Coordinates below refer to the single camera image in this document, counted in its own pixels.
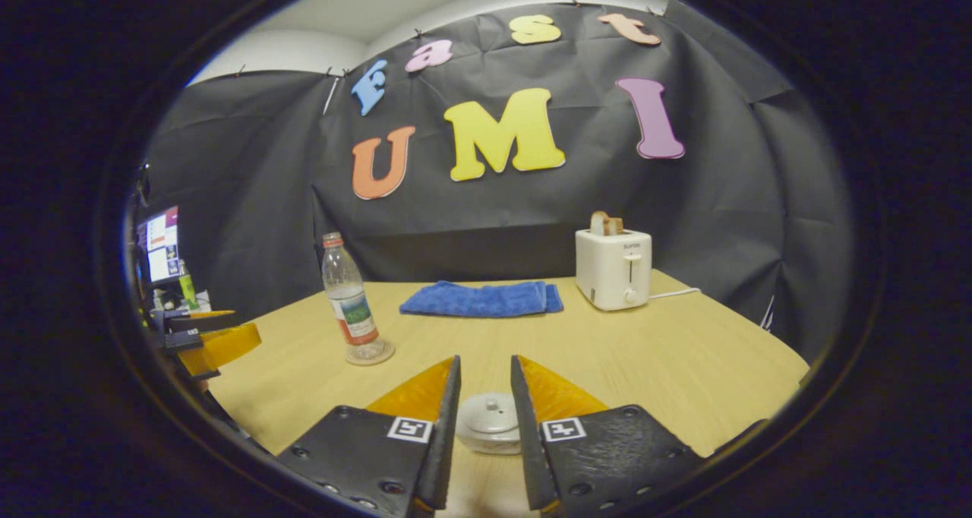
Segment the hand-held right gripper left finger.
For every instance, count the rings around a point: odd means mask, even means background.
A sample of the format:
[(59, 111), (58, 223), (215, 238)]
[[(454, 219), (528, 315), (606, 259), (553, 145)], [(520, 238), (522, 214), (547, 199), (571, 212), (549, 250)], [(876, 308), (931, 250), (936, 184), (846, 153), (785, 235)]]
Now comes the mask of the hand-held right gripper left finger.
[(441, 360), (364, 408), (337, 405), (278, 460), (368, 517), (433, 517), (447, 507), (462, 367)]

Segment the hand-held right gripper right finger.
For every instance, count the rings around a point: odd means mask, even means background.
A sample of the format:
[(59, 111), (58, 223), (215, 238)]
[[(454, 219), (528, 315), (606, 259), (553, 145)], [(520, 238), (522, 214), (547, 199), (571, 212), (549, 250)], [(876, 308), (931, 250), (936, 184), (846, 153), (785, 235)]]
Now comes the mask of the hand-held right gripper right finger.
[(531, 509), (642, 515), (704, 460), (636, 404), (610, 408), (535, 360), (514, 355), (511, 389)]

